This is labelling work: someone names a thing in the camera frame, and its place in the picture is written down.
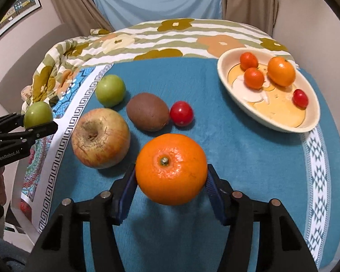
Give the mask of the green apple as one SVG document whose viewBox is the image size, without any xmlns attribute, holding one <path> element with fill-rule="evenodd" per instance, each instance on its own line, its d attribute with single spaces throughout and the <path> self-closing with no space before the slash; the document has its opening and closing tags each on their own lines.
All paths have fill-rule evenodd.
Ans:
<svg viewBox="0 0 340 272">
<path fill-rule="evenodd" d="M 53 113 L 50 105 L 44 101 L 35 102 L 24 114 L 24 128 L 29 129 L 35 126 L 47 124 L 53 120 Z"/>
<path fill-rule="evenodd" d="M 95 90 L 97 100 L 104 107 L 114 107 L 125 97 L 126 86 L 117 75 L 105 75 L 97 84 Z"/>
</svg>

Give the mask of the large yellow-red apple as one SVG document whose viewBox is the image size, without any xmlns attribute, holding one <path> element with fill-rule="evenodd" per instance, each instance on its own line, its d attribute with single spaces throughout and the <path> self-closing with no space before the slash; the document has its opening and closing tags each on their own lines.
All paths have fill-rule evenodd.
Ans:
<svg viewBox="0 0 340 272">
<path fill-rule="evenodd" d="M 87 167 L 105 169 L 117 165 L 129 151 L 131 133 L 124 118 L 109 108 L 82 115 L 73 130 L 73 153 Z"/>
</svg>

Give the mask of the large orange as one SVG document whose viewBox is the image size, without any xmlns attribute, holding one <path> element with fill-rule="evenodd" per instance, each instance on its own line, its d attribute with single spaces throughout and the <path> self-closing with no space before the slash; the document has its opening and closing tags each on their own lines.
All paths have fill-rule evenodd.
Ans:
<svg viewBox="0 0 340 272">
<path fill-rule="evenodd" d="M 150 200 L 178 206 L 201 192 L 207 178 L 207 158 L 192 138 L 162 134 L 143 146 L 135 172 L 138 186 Z"/>
</svg>

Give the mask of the red plum tomato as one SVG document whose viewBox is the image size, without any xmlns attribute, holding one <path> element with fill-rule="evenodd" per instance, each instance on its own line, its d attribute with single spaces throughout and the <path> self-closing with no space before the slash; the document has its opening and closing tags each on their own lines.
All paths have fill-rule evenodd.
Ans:
<svg viewBox="0 0 340 272">
<path fill-rule="evenodd" d="M 300 109 L 306 109 L 309 103 L 306 93 L 301 89 L 296 89 L 293 92 L 292 102 Z"/>
</svg>

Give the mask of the red cherry tomato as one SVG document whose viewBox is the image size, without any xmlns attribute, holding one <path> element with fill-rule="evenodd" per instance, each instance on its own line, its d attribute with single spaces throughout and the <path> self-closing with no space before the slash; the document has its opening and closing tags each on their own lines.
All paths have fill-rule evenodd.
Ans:
<svg viewBox="0 0 340 272">
<path fill-rule="evenodd" d="M 194 118 L 192 107 L 185 101 L 175 102 L 170 109 L 169 115 L 176 126 L 188 126 Z"/>
</svg>

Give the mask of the small mandarin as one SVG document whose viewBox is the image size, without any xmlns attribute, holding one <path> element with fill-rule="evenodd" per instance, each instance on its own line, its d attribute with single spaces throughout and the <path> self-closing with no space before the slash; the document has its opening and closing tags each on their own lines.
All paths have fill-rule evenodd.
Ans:
<svg viewBox="0 0 340 272">
<path fill-rule="evenodd" d="M 265 77 L 261 71 L 259 71 L 257 68 L 248 68 L 244 72 L 244 83 L 247 87 L 254 89 L 254 90 L 260 90 L 263 86 L 263 83 L 265 81 Z"/>
<path fill-rule="evenodd" d="M 257 57 L 251 52 L 244 52 L 239 57 L 240 67 L 243 71 L 249 68 L 258 68 L 259 62 Z"/>
</svg>

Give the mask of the medium orange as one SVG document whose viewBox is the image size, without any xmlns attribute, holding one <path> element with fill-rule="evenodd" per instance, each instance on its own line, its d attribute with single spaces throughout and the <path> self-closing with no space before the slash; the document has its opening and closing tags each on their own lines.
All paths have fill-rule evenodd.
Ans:
<svg viewBox="0 0 340 272">
<path fill-rule="evenodd" d="M 281 87 L 294 83 L 296 73 L 293 65 L 282 56 L 274 56 L 268 62 L 268 77 Z"/>
</svg>

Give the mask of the grey upholstered headboard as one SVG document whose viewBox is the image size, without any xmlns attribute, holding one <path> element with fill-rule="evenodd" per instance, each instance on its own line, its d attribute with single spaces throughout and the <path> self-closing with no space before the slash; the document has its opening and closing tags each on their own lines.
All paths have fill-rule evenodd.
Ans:
<svg viewBox="0 0 340 272">
<path fill-rule="evenodd" d="M 9 113 L 19 112 L 21 91 L 32 83 L 32 76 L 46 52 L 56 43 L 74 37 L 74 32 L 63 23 L 51 30 L 31 46 L 8 70 L 0 82 L 0 104 Z"/>
</svg>

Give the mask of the brown kiwi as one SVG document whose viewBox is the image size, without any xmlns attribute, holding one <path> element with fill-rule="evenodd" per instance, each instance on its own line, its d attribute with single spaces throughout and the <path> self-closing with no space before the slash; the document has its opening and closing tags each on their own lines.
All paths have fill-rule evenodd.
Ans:
<svg viewBox="0 0 340 272">
<path fill-rule="evenodd" d="M 167 104 L 151 93 L 132 97 L 126 105 L 126 113 L 130 121 L 143 131 L 159 131 L 170 121 Z"/>
</svg>

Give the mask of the beige curtain left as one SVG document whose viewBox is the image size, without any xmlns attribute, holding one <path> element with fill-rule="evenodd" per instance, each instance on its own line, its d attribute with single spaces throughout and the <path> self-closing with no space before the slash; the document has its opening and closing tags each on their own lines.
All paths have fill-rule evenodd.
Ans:
<svg viewBox="0 0 340 272">
<path fill-rule="evenodd" d="M 91 29 L 114 28 L 98 10 L 93 0 L 51 0 L 59 19 L 81 36 L 88 36 Z"/>
</svg>

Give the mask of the beige curtain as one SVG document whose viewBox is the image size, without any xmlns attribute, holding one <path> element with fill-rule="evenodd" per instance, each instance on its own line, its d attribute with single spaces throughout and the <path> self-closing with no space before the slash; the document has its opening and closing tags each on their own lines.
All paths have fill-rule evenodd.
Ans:
<svg viewBox="0 0 340 272">
<path fill-rule="evenodd" d="M 93 0 L 51 0 L 59 19 L 81 36 L 88 36 L 91 29 L 114 28 L 98 10 Z"/>
<path fill-rule="evenodd" d="M 278 0 L 221 0 L 224 20 L 252 25 L 273 34 L 278 16 Z"/>
</svg>

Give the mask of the cream bowl with cartoon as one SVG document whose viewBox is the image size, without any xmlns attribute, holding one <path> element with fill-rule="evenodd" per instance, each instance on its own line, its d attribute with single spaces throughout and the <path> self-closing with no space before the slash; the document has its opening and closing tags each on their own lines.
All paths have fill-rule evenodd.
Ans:
<svg viewBox="0 0 340 272">
<path fill-rule="evenodd" d="M 247 87 L 239 57 L 244 52 L 253 53 L 259 62 L 265 81 L 260 90 Z M 321 117 L 318 97 L 311 84 L 300 71 L 295 70 L 296 78 L 288 87 L 276 85 L 268 77 L 268 62 L 275 55 L 260 49 L 245 47 L 226 51 L 217 62 L 219 79 L 231 99 L 250 117 L 260 124 L 276 131 L 305 133 L 316 128 Z M 306 109 L 300 109 L 292 102 L 293 92 L 303 90 L 309 100 Z"/>
</svg>

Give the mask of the floral striped blanket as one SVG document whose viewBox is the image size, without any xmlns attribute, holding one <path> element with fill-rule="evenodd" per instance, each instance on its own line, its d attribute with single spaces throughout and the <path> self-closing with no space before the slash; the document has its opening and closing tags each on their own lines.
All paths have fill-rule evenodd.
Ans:
<svg viewBox="0 0 340 272">
<path fill-rule="evenodd" d="M 55 105 L 82 68 L 179 56 L 219 58 L 240 47 L 265 50 L 295 63 L 287 47 L 264 31 L 228 20 L 176 18 L 142 22 L 114 32 L 92 29 L 89 36 L 60 39 L 45 48 L 32 84 L 21 92 L 21 111 L 38 101 Z"/>
</svg>

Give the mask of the beige curtain right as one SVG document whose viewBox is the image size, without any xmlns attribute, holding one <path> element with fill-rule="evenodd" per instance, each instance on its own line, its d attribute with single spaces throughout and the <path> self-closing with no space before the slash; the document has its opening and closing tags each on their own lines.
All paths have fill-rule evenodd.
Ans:
<svg viewBox="0 0 340 272">
<path fill-rule="evenodd" d="M 224 20 L 252 25 L 273 34 L 278 16 L 278 0 L 221 0 Z"/>
</svg>

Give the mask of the framed wall picture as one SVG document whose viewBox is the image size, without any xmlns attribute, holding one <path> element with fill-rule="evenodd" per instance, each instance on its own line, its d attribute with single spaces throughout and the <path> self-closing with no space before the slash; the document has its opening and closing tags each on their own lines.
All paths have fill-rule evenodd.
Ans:
<svg viewBox="0 0 340 272">
<path fill-rule="evenodd" d="M 39 8 L 41 8 L 40 0 L 15 0 L 0 21 L 0 37 Z"/>
</svg>

